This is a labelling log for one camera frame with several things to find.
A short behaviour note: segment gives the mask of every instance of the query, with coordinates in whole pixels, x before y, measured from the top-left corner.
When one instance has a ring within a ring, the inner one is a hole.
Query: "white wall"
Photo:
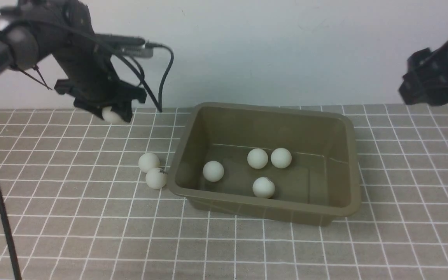
[[[16,0],[0,0],[12,5]],[[406,59],[448,37],[446,0],[85,0],[98,33],[135,35],[176,53],[164,106],[400,103]],[[163,51],[142,61],[158,88]],[[64,74],[41,62],[51,85]],[[134,82],[126,67],[119,67]],[[0,108],[67,108],[19,73],[0,77]]]

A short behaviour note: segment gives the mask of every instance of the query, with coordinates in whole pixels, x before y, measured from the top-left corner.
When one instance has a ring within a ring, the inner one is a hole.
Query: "olive green plastic bin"
[[[270,160],[254,170],[247,154],[256,147],[269,155],[284,147],[293,161],[283,170]],[[220,181],[204,179],[208,161],[224,166]],[[254,196],[258,177],[275,183],[272,198]],[[334,113],[202,103],[186,124],[167,186],[196,209],[326,226],[361,205],[354,126]]]

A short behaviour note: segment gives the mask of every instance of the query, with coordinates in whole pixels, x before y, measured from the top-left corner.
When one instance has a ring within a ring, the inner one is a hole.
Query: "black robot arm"
[[[448,41],[439,49],[426,48],[407,60],[408,72],[399,88],[406,105],[448,103]]]
[[[131,102],[145,103],[147,95],[162,111],[161,87],[157,100],[144,81],[142,67],[134,59],[150,58],[155,47],[167,48],[139,37],[95,34],[89,9],[78,0],[20,0],[16,6],[0,8],[0,73],[8,67],[30,69],[53,55],[68,76],[58,80],[54,89],[74,97],[75,107],[100,118],[103,108],[112,107],[129,123]],[[119,78],[110,61],[112,55],[136,74],[140,86]],[[137,69],[125,56],[132,58]]]

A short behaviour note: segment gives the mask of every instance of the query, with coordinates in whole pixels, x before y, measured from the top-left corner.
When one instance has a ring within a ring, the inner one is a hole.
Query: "ping pong ball in gripper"
[[[209,161],[203,167],[203,177],[207,181],[217,182],[224,176],[224,167],[217,161]]]
[[[248,153],[247,161],[252,168],[259,170],[267,165],[269,156],[263,149],[253,149]]]
[[[291,163],[291,154],[285,148],[277,148],[271,154],[271,163],[277,168],[286,168]]]
[[[147,152],[139,158],[138,165],[142,172],[147,173],[155,167],[160,167],[160,160],[156,154]]]
[[[274,195],[276,187],[274,183],[267,177],[256,179],[253,186],[254,195],[261,198],[270,198]]]
[[[148,187],[158,190],[167,184],[167,174],[161,168],[152,168],[146,174],[146,184]]]
[[[112,111],[112,106],[108,106],[103,108],[101,111],[101,116],[105,120],[105,122],[109,122],[111,124],[122,124],[124,120],[119,116],[119,114]]]

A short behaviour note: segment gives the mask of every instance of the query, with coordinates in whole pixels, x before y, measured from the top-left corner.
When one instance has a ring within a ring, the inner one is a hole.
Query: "grid mat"
[[[190,109],[137,109],[125,126],[0,110],[0,182],[24,278],[448,280],[448,106],[301,109],[356,127],[363,203],[329,227],[197,211],[149,189],[139,156],[169,167]],[[0,279],[11,278],[0,225]]]

